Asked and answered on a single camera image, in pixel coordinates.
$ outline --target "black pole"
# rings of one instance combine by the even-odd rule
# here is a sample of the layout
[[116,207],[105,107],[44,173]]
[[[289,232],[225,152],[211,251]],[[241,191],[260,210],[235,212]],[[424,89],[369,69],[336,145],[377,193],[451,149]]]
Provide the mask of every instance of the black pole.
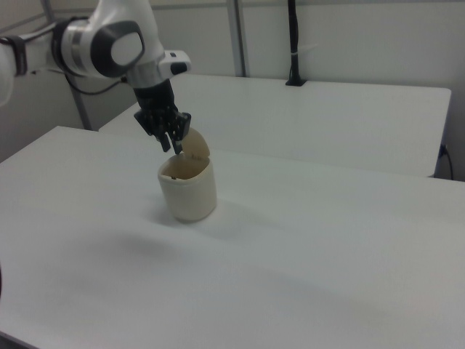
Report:
[[289,34],[291,36],[291,73],[289,74],[289,80],[286,82],[286,85],[300,87],[305,84],[305,80],[302,80],[299,74],[299,24],[297,22],[296,0],[288,0],[288,11]]

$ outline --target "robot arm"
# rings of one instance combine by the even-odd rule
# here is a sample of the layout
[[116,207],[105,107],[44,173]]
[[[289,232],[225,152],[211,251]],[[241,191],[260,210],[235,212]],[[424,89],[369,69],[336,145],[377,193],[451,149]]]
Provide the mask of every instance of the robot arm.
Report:
[[170,139],[176,153],[182,150],[190,115],[177,110],[169,79],[190,70],[190,59],[183,51],[163,48],[148,0],[100,0],[88,19],[62,20],[0,43],[0,88],[13,71],[16,76],[60,70],[74,76],[126,77],[141,107],[135,117],[144,130],[155,135],[164,151],[170,149]]

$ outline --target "hinged lid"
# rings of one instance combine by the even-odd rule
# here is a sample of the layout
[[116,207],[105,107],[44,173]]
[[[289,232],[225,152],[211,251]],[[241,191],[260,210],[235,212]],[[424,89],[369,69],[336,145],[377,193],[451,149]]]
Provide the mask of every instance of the hinged lid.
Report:
[[197,159],[207,159],[210,156],[210,149],[203,136],[192,127],[189,133],[182,140],[182,151],[188,156]]

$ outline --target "white container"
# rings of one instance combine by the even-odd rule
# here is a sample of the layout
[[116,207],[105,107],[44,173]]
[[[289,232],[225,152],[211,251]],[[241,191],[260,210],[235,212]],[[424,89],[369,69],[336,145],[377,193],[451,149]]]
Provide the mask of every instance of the white container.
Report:
[[173,216],[179,220],[201,220],[217,205],[210,151],[203,137],[192,128],[182,146],[184,153],[161,165],[158,180]]

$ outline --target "table surface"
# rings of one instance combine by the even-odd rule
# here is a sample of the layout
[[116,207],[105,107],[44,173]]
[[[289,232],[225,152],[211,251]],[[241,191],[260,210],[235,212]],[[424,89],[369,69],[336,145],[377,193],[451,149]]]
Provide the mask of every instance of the table surface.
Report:
[[[214,149],[402,175],[434,174],[450,90],[180,75],[176,104]],[[138,105],[100,129],[148,137]]]
[[152,140],[56,128],[0,164],[0,331],[40,349],[459,348],[465,186],[212,151],[174,220]]

